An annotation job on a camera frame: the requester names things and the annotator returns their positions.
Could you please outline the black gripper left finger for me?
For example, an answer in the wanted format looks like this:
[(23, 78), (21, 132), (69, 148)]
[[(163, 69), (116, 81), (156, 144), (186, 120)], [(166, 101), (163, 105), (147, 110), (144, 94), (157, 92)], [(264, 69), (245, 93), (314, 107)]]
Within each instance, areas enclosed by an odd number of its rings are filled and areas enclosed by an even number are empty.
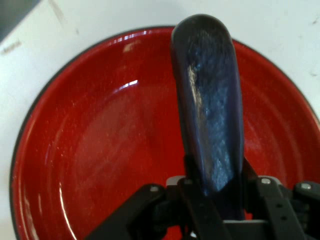
[(176, 184), (145, 184), (110, 214), (87, 240), (161, 240), (178, 226), (182, 239), (194, 232), (199, 240), (230, 240), (220, 215), (190, 178), (174, 177)]

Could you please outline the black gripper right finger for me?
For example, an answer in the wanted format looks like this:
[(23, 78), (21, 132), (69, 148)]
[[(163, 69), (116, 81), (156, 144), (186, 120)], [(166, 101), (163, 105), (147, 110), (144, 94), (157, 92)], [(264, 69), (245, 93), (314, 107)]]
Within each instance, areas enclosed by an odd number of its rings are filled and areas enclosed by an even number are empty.
[(273, 240), (318, 240), (320, 238), (320, 185), (301, 181), (289, 189), (273, 176), (257, 175), (244, 159), (243, 204), (254, 220), (268, 225)]

